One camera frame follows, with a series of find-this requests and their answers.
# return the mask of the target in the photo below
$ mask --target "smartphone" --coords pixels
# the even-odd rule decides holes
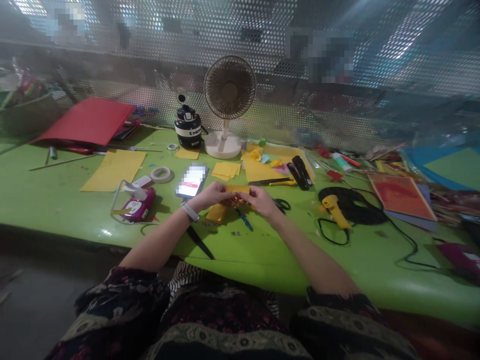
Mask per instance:
[[[176,187],[175,195],[181,198],[191,199],[202,191],[205,179],[209,174],[209,168],[205,164],[193,162],[181,181]]]

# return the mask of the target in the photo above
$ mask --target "wristwatch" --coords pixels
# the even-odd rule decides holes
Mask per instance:
[[[181,205],[181,208],[188,214],[188,216],[193,220],[193,222],[197,222],[198,220],[200,220],[200,216],[195,211],[193,211],[193,209],[186,202]]]

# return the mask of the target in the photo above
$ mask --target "blue pen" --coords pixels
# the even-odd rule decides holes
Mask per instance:
[[[252,225],[250,225],[249,221],[247,220],[247,218],[245,217],[245,215],[243,215],[240,210],[238,209],[235,209],[235,211],[238,213],[238,216],[243,220],[243,222],[245,223],[246,227],[250,229],[250,231],[253,231],[254,228],[252,227]]]

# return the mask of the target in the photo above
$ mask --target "glue stick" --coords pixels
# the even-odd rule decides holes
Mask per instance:
[[[346,162],[345,159],[338,152],[334,152],[331,157],[342,168],[344,172],[348,173],[349,171],[353,170],[349,163]]]

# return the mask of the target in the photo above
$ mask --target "fan grille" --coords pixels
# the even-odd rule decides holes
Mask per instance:
[[[248,62],[238,56],[225,56],[210,67],[203,87],[211,111],[219,118],[231,120],[250,108],[257,81]]]

